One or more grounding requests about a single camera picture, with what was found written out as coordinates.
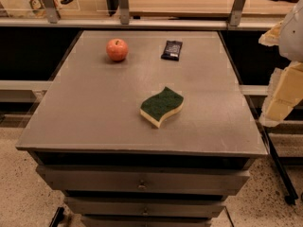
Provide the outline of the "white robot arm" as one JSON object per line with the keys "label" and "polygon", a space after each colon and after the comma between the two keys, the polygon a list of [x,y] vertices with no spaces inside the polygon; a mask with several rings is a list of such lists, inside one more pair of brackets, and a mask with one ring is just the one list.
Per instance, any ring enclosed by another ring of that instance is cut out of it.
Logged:
{"label": "white robot arm", "polygon": [[303,0],[299,0],[285,18],[262,34],[258,42],[278,46],[279,55],[290,61],[276,68],[270,77],[259,122],[265,127],[280,124],[303,100]]}

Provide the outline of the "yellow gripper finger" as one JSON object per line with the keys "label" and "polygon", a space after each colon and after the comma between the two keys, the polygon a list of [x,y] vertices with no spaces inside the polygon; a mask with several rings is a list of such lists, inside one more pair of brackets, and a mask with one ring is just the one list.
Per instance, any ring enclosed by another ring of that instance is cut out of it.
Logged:
{"label": "yellow gripper finger", "polygon": [[280,124],[303,100],[303,63],[292,61],[286,68],[276,68],[270,77],[259,122],[264,127]]}
{"label": "yellow gripper finger", "polygon": [[259,37],[258,42],[265,46],[279,45],[281,26],[282,22],[278,22],[271,29],[262,34]]}

